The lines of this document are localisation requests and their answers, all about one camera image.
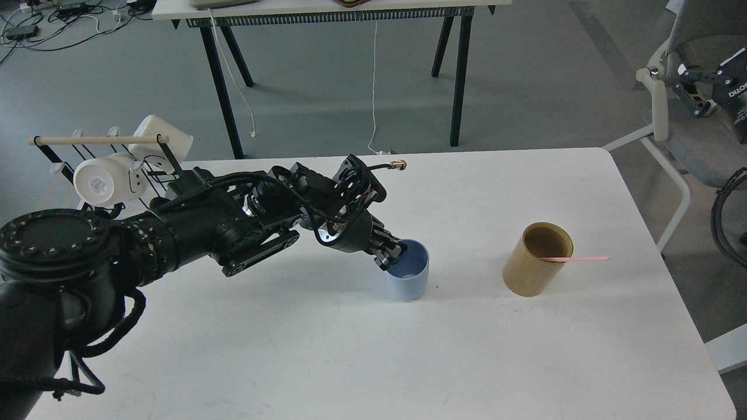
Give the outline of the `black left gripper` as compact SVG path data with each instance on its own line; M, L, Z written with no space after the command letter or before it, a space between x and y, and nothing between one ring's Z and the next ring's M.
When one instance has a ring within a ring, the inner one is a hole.
M317 231L320 244L345 253L362 251L374 257L375 264L388 271L396 265L407 245L385 229L384 224L364 210L357 220L335 227L324 223Z

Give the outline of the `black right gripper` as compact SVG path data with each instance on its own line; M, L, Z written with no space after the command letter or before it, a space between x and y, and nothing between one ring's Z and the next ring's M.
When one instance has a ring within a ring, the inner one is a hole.
M728 60L707 51L703 64L693 48L678 48L680 65L673 92L691 117L709 117L718 107L726 110L738 142L746 142L746 52Z

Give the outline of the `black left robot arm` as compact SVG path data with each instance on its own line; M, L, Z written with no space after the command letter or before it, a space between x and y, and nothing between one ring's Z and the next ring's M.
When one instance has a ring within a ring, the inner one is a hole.
M373 256L382 270L407 250L368 207L386 191L355 155L332 178L302 164L214 176L196 167L173 198L125 219L54 208L2 227L2 418L24 419L41 394L101 394L85 359L112 349L146 308L141 287L210 256L233 276L294 244L297 226L323 246Z

